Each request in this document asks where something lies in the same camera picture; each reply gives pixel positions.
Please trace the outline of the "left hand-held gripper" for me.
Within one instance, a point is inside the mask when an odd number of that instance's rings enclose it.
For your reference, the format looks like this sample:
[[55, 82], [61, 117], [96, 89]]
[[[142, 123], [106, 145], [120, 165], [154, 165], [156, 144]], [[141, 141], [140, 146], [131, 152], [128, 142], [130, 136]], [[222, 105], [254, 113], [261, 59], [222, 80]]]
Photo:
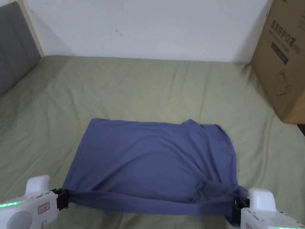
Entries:
[[1, 229], [43, 229], [69, 207], [69, 191], [49, 188], [48, 175], [27, 181], [25, 194], [0, 204]]

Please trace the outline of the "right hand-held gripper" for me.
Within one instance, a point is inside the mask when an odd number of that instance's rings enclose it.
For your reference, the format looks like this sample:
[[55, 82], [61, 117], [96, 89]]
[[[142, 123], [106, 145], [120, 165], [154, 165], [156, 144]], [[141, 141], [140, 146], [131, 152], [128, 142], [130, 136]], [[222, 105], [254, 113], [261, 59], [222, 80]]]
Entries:
[[267, 189], [249, 190], [249, 207], [241, 210], [241, 201], [235, 200], [232, 207], [232, 225], [241, 229], [304, 229], [305, 226], [277, 210], [275, 198]]

